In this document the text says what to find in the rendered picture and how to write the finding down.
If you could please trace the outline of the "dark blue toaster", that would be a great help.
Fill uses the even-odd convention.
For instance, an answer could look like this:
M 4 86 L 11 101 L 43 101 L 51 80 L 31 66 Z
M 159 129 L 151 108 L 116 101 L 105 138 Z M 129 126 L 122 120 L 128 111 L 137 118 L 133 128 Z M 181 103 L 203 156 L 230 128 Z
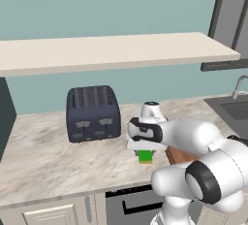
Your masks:
M 96 85 L 70 89 L 66 124 L 71 143 L 118 138 L 121 114 L 112 88 Z

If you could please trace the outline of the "grey dishwasher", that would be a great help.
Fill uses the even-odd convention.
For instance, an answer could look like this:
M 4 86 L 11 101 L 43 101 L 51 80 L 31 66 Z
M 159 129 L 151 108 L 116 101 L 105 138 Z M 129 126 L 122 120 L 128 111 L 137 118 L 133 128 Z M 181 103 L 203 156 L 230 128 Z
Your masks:
M 149 225 L 160 209 L 148 210 L 125 215 L 122 201 L 128 208 L 164 202 L 164 198 L 155 194 L 150 184 L 108 191 L 106 193 L 108 225 Z

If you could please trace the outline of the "brown wooden cutting board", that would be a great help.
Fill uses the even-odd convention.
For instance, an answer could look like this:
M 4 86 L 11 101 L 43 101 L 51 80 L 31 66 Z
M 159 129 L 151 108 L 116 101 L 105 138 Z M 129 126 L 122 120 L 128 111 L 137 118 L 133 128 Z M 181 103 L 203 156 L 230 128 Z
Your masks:
M 194 161 L 198 159 L 198 156 L 194 154 L 183 152 L 171 146 L 167 148 L 166 155 L 172 165 Z

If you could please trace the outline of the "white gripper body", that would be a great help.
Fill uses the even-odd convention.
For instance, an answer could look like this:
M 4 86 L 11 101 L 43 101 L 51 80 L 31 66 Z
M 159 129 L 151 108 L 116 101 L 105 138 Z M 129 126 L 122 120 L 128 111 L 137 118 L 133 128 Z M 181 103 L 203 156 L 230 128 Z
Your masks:
M 166 150 L 167 146 L 144 140 L 134 141 L 133 139 L 129 138 L 127 140 L 127 148 L 131 150 L 157 151 L 157 150 Z

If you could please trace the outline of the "cream wall shelf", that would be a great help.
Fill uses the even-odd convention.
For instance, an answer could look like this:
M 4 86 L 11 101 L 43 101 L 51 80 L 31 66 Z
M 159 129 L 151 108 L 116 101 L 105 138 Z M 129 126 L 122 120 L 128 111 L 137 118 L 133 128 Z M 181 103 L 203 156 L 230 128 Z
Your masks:
M 0 77 L 233 61 L 200 32 L 0 41 Z

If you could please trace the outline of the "silver tap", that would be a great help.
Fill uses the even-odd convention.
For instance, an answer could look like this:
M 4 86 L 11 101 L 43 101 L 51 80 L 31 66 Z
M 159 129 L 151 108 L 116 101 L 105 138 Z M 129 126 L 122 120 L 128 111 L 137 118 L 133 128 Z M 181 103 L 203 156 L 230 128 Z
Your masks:
M 234 91 L 232 93 L 232 98 L 234 100 L 237 99 L 237 97 L 238 97 L 239 89 L 240 89 L 240 86 L 241 86 L 242 81 L 244 79 L 248 79 L 248 75 L 242 75 L 242 76 L 239 77 L 239 79 L 238 79 L 238 81 L 236 83 L 235 89 L 234 89 Z

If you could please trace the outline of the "green and yellow sponge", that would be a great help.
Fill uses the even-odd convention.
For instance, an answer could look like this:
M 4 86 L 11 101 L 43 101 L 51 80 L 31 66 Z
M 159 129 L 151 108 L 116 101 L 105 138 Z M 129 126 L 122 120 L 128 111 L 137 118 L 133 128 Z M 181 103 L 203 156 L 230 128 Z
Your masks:
M 140 150 L 139 162 L 141 164 L 151 164 L 153 162 L 152 152 L 150 150 Z

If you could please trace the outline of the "dark grey wall cabinet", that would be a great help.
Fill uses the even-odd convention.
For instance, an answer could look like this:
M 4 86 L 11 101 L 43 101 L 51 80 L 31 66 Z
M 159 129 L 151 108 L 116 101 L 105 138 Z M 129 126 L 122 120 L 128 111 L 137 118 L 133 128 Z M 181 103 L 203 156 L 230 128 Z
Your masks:
M 202 63 L 202 72 L 248 68 L 248 0 L 215 0 L 208 36 L 239 52 L 240 59 Z

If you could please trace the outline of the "cream cupboard door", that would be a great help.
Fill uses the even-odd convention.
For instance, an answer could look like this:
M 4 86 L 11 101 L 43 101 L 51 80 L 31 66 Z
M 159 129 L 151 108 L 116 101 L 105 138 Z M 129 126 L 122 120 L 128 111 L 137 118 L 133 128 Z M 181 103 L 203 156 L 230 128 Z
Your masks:
M 74 204 L 24 212 L 26 225 L 78 225 Z

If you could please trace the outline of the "dark grey sink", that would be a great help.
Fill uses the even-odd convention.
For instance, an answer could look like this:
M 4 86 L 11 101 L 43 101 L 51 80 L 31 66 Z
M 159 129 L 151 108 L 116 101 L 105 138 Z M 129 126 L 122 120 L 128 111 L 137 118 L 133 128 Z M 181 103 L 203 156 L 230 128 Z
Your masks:
M 205 103 L 213 109 L 242 139 L 248 139 L 248 94 L 207 98 Z

